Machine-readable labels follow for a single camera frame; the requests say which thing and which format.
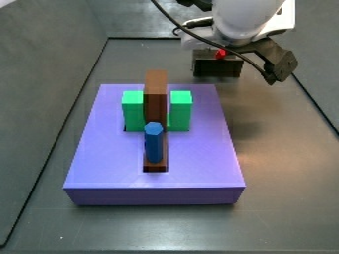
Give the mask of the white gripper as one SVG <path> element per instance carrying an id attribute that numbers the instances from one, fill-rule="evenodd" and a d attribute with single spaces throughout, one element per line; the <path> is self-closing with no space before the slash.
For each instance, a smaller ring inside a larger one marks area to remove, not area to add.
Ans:
<path id="1" fill-rule="evenodd" d="M 212 15 L 184 22 L 211 21 L 192 28 L 200 37 L 240 47 L 295 27 L 295 0 L 211 0 Z"/>

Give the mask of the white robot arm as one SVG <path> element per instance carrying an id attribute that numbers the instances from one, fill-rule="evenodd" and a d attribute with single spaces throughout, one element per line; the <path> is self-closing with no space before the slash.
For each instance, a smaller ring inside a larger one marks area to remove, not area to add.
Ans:
<path id="1" fill-rule="evenodd" d="M 184 22 L 191 31 L 224 46 L 240 47 L 295 27 L 295 0 L 212 0 L 212 15 Z"/>

